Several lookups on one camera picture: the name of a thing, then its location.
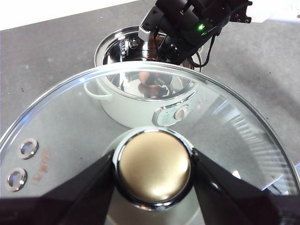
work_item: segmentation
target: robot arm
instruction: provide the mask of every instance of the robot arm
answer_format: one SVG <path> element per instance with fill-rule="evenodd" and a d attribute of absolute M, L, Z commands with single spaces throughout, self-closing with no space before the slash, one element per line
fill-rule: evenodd
<path fill-rule="evenodd" d="M 139 28 L 139 37 L 148 41 L 150 36 L 164 31 L 167 36 L 157 50 L 157 60 L 180 64 L 195 54 L 210 38 L 229 22 L 250 23 L 246 16 L 248 0 L 158 0 Z"/>

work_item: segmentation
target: pot handle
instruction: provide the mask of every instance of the pot handle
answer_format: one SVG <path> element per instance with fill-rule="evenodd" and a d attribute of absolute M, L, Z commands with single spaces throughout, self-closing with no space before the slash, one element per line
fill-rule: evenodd
<path fill-rule="evenodd" d="M 112 98 L 112 94 L 106 94 L 106 95 L 96 95 L 92 92 L 87 87 L 87 83 L 83 84 L 83 88 L 85 92 L 90 96 L 91 98 L 97 99 L 97 100 L 110 100 Z"/>

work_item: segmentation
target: green led light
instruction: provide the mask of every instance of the green led light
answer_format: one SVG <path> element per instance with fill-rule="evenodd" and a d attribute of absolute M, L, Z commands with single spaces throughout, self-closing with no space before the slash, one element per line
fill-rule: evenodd
<path fill-rule="evenodd" d="M 201 23 L 201 24 L 199 25 L 199 27 L 198 27 L 198 30 L 203 30 L 204 27 L 205 27 L 205 25 L 204 25 L 203 23 Z"/>

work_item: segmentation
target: silver ring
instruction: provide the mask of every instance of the silver ring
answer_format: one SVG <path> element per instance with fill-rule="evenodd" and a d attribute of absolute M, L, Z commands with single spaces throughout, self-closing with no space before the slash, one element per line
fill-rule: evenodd
<path fill-rule="evenodd" d="M 17 167 L 12 170 L 6 179 L 6 188 L 9 191 L 19 191 L 27 180 L 27 173 L 24 169 Z"/>
<path fill-rule="evenodd" d="M 20 146 L 19 157 L 22 159 L 31 158 L 37 150 L 38 142 L 33 138 L 26 139 Z"/>

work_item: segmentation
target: white wall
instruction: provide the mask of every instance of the white wall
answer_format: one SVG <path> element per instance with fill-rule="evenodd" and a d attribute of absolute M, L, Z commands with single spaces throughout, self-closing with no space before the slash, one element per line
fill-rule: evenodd
<path fill-rule="evenodd" d="M 135 0 L 1 0 L 0 30 L 123 4 Z"/>

